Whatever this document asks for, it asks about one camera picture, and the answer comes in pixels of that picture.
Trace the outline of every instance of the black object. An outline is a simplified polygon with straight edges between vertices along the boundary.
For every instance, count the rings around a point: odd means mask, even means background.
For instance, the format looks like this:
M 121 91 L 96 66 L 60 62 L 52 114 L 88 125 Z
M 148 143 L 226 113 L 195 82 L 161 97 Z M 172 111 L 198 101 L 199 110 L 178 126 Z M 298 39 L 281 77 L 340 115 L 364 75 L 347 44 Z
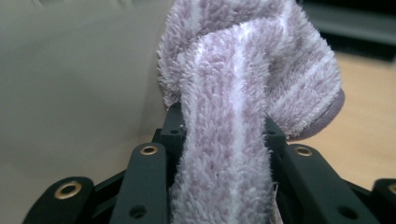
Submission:
M 85 177 L 53 184 L 23 223 L 169 223 L 168 188 L 185 134 L 181 106 L 172 105 L 152 143 L 134 149 L 126 171 L 95 187 Z M 288 146 L 270 118 L 266 136 L 285 224 L 396 223 L 396 179 L 380 179 L 370 192 L 341 179 L 312 147 Z
M 393 0 L 300 0 L 333 50 L 386 62 L 396 59 Z

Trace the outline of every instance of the fuzzy fabric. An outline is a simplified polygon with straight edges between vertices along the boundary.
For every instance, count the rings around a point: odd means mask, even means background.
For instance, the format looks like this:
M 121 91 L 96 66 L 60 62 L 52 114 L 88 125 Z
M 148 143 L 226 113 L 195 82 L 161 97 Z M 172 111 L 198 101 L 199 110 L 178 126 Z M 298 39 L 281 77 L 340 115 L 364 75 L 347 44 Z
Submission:
M 187 129 L 172 222 L 269 222 L 265 115 L 290 138 L 325 127 L 344 102 L 333 52 L 293 0 L 176 0 L 159 56 Z

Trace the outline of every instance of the mounting hole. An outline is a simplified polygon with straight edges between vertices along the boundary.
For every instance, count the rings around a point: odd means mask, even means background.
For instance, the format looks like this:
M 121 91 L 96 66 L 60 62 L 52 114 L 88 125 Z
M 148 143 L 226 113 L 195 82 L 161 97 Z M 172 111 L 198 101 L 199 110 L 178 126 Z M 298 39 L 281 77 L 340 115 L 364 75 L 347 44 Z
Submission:
M 391 184 L 388 186 L 388 189 L 390 190 L 390 192 L 392 192 L 393 194 L 396 194 L 396 183 L 395 184 Z
M 131 216 L 131 218 L 133 219 L 139 219 L 145 216 L 147 211 L 148 210 L 146 209 L 145 205 L 142 204 L 135 205 L 131 208 L 131 211 L 129 212 L 129 216 Z
M 68 199 L 78 194 L 81 188 L 81 184 L 77 181 L 70 181 L 57 188 L 54 197 L 59 200 Z
M 349 207 L 339 206 L 338 212 L 349 219 L 358 219 L 358 214 L 356 214 L 356 212 Z
M 140 153 L 145 156 L 150 156 L 150 155 L 155 154 L 157 151 L 158 151 L 158 148 L 151 146 L 151 147 L 143 147 L 140 150 Z
M 300 156 L 312 156 L 312 151 L 305 147 L 297 147 L 294 149 Z

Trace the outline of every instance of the black mechanical part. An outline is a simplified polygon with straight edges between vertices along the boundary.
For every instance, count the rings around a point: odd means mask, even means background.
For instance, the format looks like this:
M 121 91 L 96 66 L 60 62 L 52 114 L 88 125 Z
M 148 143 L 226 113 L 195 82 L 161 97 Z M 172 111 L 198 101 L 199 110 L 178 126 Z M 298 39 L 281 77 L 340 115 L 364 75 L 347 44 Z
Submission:
M 301 223 L 378 223 L 332 167 L 312 147 L 290 145 L 283 169 L 303 208 Z
M 283 157 L 285 152 L 286 135 L 277 124 L 267 115 L 265 119 L 265 145 L 272 150 L 273 156 Z
M 88 223 L 94 210 L 93 193 L 89 178 L 62 179 L 41 195 L 23 224 Z
M 158 143 L 132 152 L 110 224 L 169 223 L 166 151 Z
M 368 205 L 381 223 L 396 223 L 396 179 L 375 181 Z
M 175 103 L 169 107 L 160 136 L 154 136 L 152 140 L 152 142 L 161 143 L 166 148 L 169 171 L 168 187 L 174 183 L 185 136 L 186 128 L 181 113 L 181 103 Z
M 94 197 L 97 205 L 90 220 L 91 224 L 107 224 L 110 221 L 124 175 L 125 171 L 122 171 L 95 186 Z

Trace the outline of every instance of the screw hole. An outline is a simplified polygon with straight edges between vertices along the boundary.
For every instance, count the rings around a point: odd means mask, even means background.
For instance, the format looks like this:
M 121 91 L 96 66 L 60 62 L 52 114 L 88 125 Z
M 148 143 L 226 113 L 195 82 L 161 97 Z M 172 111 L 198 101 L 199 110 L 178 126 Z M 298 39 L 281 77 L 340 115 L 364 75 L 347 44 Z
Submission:
M 155 154 L 157 151 L 158 151 L 158 148 L 156 148 L 156 147 L 144 147 L 140 150 L 140 153 L 145 156 L 150 156 L 152 154 Z
M 129 216 L 131 216 L 131 218 L 133 219 L 139 219 L 142 218 L 146 213 L 147 213 L 146 207 L 142 204 L 139 204 L 131 208 L 131 211 L 129 212 Z
M 356 212 L 349 207 L 339 206 L 338 212 L 349 219 L 358 219 L 358 214 L 356 214 Z
M 297 147 L 294 149 L 300 156 L 312 156 L 312 151 L 305 147 Z
M 75 190 L 75 189 L 76 189 L 76 186 L 66 186 L 65 188 L 63 188 L 61 190 L 61 193 L 62 194 L 68 194 L 68 193 L 73 192 L 73 190 Z

